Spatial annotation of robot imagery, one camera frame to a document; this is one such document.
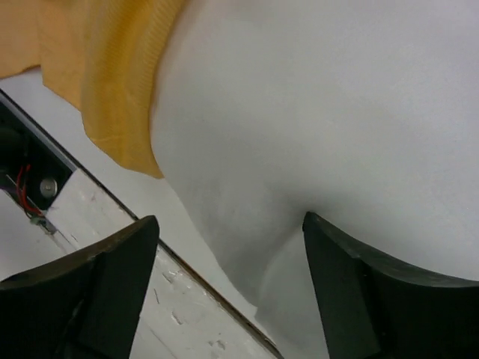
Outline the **yellow orange pillowcase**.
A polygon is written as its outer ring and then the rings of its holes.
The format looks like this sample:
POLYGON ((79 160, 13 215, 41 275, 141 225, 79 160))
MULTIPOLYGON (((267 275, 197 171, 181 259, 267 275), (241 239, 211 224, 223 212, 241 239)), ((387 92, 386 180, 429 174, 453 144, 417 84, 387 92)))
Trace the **yellow orange pillowcase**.
POLYGON ((121 167, 160 178, 150 144, 156 71, 184 1, 3 1, 1 77, 33 67, 121 167))

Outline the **white pillow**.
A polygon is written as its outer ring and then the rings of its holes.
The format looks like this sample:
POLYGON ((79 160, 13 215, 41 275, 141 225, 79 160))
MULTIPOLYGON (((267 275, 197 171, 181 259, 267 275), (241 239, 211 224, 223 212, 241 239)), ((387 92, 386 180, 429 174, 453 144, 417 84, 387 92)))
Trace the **white pillow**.
POLYGON ((478 277, 476 1, 192 1, 156 85, 156 160, 278 346, 323 336, 308 211, 478 277))

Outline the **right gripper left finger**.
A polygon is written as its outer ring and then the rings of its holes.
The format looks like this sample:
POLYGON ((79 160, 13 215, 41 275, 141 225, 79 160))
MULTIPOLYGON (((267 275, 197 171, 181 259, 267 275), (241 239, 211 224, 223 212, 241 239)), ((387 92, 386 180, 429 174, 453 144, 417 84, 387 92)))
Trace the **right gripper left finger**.
POLYGON ((2 358, 128 358, 159 241, 152 215, 1 281, 2 358))

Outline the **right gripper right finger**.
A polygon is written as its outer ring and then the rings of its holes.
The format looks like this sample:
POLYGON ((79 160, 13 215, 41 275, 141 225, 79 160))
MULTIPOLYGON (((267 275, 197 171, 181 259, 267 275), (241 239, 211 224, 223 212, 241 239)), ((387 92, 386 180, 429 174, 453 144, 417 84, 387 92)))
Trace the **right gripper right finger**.
POLYGON ((302 231, 329 357, 478 357, 477 281, 408 264, 314 212, 302 231))

